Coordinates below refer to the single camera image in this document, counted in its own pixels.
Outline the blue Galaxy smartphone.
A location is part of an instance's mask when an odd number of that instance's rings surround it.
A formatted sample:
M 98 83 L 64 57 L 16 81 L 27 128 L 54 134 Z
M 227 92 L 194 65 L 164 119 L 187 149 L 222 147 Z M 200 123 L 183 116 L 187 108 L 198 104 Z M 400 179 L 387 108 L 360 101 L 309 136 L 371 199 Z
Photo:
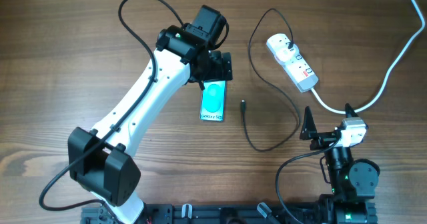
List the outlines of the blue Galaxy smartphone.
M 199 118 L 202 121 L 223 121 L 226 81 L 205 82 L 204 86 Z

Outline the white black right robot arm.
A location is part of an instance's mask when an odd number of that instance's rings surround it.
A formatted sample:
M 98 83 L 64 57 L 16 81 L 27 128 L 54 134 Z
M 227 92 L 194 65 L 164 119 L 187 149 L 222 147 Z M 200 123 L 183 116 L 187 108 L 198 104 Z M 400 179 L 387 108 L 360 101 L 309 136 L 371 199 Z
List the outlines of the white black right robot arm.
M 319 132 L 309 107 L 304 110 L 300 139 L 310 140 L 312 151 L 324 154 L 327 171 L 324 181 L 331 185 L 332 194 L 322 194 L 316 203 L 313 220 L 316 223 L 378 222 L 375 189 L 379 182 L 380 168 L 368 159 L 352 157 L 351 148 L 363 142 L 368 125 L 347 103 L 345 117 L 333 131 Z

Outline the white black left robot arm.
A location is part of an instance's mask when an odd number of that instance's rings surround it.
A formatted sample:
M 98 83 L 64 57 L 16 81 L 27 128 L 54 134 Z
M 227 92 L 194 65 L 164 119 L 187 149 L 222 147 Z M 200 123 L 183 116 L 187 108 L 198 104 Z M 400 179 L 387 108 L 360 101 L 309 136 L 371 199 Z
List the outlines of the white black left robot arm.
M 77 127 L 67 147 L 69 174 L 93 193 L 117 223 L 136 223 L 145 204 L 135 188 L 141 171 L 133 160 L 148 127 L 174 93 L 187 83 L 232 80 L 229 53 L 219 38 L 228 26 L 172 25 L 159 34 L 139 79 L 90 131 Z

